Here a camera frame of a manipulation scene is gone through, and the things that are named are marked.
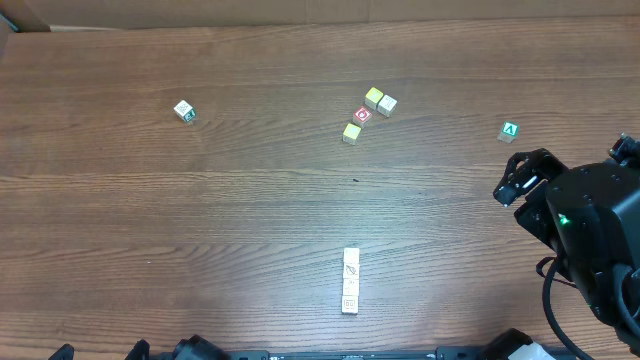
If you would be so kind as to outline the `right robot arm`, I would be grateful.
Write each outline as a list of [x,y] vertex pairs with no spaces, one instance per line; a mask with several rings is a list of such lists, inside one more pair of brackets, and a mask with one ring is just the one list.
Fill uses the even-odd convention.
[[552,310],[554,281],[578,289],[596,319],[632,354],[639,352],[639,142],[622,134],[608,154],[603,162],[569,168],[544,148],[516,152],[493,191],[505,207],[523,198],[516,222],[553,251],[537,266],[543,311],[579,359],[586,353]]

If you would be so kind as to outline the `yellow wooden block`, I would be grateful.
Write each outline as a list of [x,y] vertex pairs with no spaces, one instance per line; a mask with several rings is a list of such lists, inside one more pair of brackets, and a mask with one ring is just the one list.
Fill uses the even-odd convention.
[[343,252],[343,261],[347,264],[358,264],[360,262],[360,249],[345,248]]

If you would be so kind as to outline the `white wooden number block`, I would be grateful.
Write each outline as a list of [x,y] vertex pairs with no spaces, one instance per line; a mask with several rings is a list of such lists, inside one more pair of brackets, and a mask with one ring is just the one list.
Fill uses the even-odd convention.
[[341,310],[343,314],[357,315],[359,311],[359,297],[354,295],[343,295],[341,300]]

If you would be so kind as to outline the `white block green edge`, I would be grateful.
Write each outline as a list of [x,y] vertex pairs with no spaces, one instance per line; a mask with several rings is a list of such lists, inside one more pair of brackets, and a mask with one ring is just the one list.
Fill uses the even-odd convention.
[[342,294],[344,296],[358,297],[360,291],[360,284],[358,279],[344,278]]

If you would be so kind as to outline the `white block red side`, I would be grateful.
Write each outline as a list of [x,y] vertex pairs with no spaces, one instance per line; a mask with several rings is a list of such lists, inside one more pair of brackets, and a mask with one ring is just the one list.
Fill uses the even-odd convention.
[[360,277],[360,265],[358,263],[343,264],[344,279],[358,279]]

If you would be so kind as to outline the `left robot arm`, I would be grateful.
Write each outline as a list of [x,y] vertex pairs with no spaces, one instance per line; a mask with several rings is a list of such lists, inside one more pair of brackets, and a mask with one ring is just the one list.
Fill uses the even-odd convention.
[[158,354],[151,353],[146,340],[139,340],[125,360],[231,360],[231,355],[199,335],[194,335],[180,340],[171,352]]

